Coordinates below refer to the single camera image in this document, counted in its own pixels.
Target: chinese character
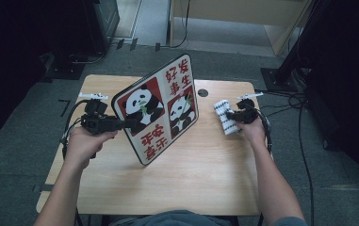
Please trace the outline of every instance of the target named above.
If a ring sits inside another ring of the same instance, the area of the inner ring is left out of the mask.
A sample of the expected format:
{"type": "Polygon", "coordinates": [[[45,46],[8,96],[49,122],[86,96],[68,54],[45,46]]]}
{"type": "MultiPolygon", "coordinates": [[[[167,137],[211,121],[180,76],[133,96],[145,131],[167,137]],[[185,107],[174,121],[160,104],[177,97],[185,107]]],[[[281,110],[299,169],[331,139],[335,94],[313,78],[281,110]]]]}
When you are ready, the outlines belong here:
{"type": "Polygon", "coordinates": [[[168,83],[171,82],[172,79],[176,79],[176,67],[170,68],[166,73],[165,76],[167,77],[168,83]]]}
{"type": "Polygon", "coordinates": [[[190,81],[188,81],[189,75],[185,75],[182,77],[182,84],[185,84],[185,86],[187,86],[188,84],[190,84],[190,81]]]}
{"type": "Polygon", "coordinates": [[[161,125],[157,124],[155,126],[155,130],[153,130],[152,135],[154,137],[161,137],[162,134],[164,134],[164,131],[162,130],[164,127],[162,127],[161,125]]]}
{"type": "Polygon", "coordinates": [[[146,146],[147,144],[151,144],[152,143],[152,133],[148,133],[145,136],[141,137],[141,143],[146,146]]]}
{"type": "Polygon", "coordinates": [[[179,86],[177,82],[172,83],[171,85],[171,95],[176,95],[177,91],[179,91],[179,86]]]}
{"type": "Polygon", "coordinates": [[[186,73],[188,71],[188,60],[182,59],[182,63],[179,64],[180,73],[186,73]]]}
{"type": "Polygon", "coordinates": [[[153,146],[149,146],[146,151],[144,151],[147,155],[147,160],[152,159],[155,156],[156,149],[153,146]]]}
{"type": "Polygon", "coordinates": [[[162,148],[165,147],[165,145],[168,143],[166,138],[161,138],[156,142],[156,147],[158,148],[158,150],[160,151],[162,148]]]}

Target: panda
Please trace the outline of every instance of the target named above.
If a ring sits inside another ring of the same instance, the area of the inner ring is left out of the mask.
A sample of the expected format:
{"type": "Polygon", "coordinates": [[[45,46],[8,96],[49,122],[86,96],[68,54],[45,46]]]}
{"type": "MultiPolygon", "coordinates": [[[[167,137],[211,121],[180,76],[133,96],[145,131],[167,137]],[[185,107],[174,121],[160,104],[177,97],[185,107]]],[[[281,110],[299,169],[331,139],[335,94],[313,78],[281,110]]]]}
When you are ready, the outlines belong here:
{"type": "Polygon", "coordinates": [[[145,84],[135,90],[122,103],[122,107],[125,108],[128,120],[137,121],[136,128],[131,129],[132,134],[142,131],[147,125],[156,121],[164,110],[164,105],[147,89],[145,84]]]}
{"type": "Polygon", "coordinates": [[[170,121],[172,135],[175,137],[194,120],[196,113],[191,108],[190,93],[177,99],[171,106],[170,121]]]}

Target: gray carpet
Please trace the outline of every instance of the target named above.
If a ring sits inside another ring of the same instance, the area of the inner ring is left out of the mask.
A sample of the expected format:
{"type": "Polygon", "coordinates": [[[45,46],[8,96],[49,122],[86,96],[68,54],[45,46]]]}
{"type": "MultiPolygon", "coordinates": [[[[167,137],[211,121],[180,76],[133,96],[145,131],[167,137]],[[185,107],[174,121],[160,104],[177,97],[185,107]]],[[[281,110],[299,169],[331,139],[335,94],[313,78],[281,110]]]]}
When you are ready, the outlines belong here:
{"type": "MultiPolygon", "coordinates": [[[[0,225],[31,225],[37,216],[39,186],[51,167],[67,117],[60,116],[65,103],[58,100],[71,100],[71,108],[88,74],[143,76],[183,53],[190,54],[196,79],[248,81],[256,89],[266,88],[259,69],[278,68],[282,63],[276,57],[111,47],[104,58],[86,66],[79,81],[36,84],[0,131],[0,225]]],[[[264,95],[258,102],[260,106],[286,105],[287,98],[264,95]]],[[[263,108],[266,114],[276,110],[263,108]]],[[[298,109],[269,117],[272,151],[311,223],[310,190],[298,139],[298,118],[298,109]]],[[[314,186],[315,225],[359,225],[359,166],[342,152],[323,150],[321,134],[307,108],[302,112],[302,141],[314,186]]],[[[240,225],[256,225],[257,221],[258,217],[239,217],[240,225]]],[[[96,216],[92,224],[98,223],[100,218],[96,216]]]]}

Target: floor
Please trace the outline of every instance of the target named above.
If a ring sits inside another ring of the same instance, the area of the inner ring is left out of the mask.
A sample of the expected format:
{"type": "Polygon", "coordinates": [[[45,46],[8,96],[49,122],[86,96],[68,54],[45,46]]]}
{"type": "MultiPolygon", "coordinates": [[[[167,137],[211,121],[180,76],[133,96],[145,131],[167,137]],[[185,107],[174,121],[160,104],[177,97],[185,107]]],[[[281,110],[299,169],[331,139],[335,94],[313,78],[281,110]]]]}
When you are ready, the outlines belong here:
{"type": "MultiPolygon", "coordinates": [[[[157,42],[161,45],[169,44],[170,0],[118,0],[117,3],[121,21],[114,41],[125,39],[125,43],[129,44],[137,39],[139,45],[155,46],[157,42]],[[122,35],[122,30],[128,27],[131,28],[130,35],[122,35]]],[[[173,24],[173,45],[177,45],[183,41],[182,37],[186,33],[185,19],[175,18],[173,24]]],[[[187,38],[179,49],[282,58],[286,57],[300,35],[300,29],[297,28],[288,46],[276,56],[261,24],[188,19],[187,32],[187,38]]]]}

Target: forearm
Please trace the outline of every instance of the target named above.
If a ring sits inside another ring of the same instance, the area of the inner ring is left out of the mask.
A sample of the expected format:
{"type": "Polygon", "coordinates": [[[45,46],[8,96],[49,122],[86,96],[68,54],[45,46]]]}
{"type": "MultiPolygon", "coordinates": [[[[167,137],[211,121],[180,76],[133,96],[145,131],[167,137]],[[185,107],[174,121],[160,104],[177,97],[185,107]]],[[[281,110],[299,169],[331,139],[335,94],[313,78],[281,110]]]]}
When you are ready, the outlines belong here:
{"type": "Polygon", "coordinates": [[[303,219],[297,197],[277,169],[265,144],[253,145],[258,178],[259,204],[268,225],[284,217],[303,219]]]}
{"type": "Polygon", "coordinates": [[[82,169],[64,163],[35,225],[74,225],[82,169]]]}

